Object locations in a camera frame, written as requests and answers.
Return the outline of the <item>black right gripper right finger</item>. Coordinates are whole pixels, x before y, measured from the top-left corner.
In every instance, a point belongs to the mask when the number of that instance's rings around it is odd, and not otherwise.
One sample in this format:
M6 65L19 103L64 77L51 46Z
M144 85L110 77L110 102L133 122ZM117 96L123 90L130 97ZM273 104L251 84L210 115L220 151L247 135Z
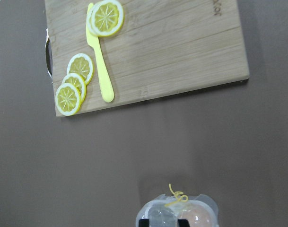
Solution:
M178 227L189 227L189 221L187 219L178 219Z

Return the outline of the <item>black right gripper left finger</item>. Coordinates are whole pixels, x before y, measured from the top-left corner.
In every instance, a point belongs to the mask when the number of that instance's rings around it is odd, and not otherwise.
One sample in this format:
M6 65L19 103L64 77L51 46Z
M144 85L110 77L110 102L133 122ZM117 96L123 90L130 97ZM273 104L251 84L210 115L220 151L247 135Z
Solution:
M138 221L138 227L150 227L150 221L147 218L142 218Z

